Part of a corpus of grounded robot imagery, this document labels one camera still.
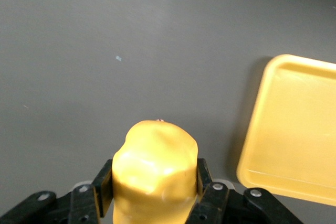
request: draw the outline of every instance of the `gray table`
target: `gray table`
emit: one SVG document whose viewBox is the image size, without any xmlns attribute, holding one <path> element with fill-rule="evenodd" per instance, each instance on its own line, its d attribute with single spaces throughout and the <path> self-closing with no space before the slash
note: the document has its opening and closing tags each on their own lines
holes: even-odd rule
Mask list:
<svg viewBox="0 0 336 224">
<path fill-rule="evenodd" d="M 0 0 L 0 215 L 92 179 L 163 118 L 214 177 L 235 169 L 266 62 L 336 62 L 336 0 Z M 304 223 L 336 208 L 278 197 Z M 111 223 L 111 211 L 103 223 Z"/>
</svg>

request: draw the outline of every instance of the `screw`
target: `screw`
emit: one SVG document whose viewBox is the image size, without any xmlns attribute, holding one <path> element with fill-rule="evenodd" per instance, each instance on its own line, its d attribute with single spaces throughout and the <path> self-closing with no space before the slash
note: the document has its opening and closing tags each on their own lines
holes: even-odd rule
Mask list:
<svg viewBox="0 0 336 224">
<path fill-rule="evenodd" d="M 221 184 L 213 184 L 212 185 L 212 188 L 214 188 L 215 190 L 222 190 L 223 189 L 223 185 Z"/>
<path fill-rule="evenodd" d="M 88 215 L 84 215 L 83 217 L 79 218 L 80 222 L 86 222 L 89 220 L 89 216 Z"/>
<path fill-rule="evenodd" d="M 84 193 L 85 191 L 88 190 L 87 186 L 82 186 L 81 188 L 78 189 L 80 193 Z"/>
<path fill-rule="evenodd" d="M 262 195 L 261 192 L 259 190 L 257 190 L 257 189 L 251 190 L 250 193 L 254 197 L 260 197 Z"/>
<path fill-rule="evenodd" d="M 200 218 L 200 220 L 206 220 L 208 218 L 205 214 L 200 214 L 198 217 Z"/>
<path fill-rule="evenodd" d="M 45 200 L 49 197 L 49 194 L 41 194 L 40 197 L 37 198 L 38 201 Z"/>
</svg>

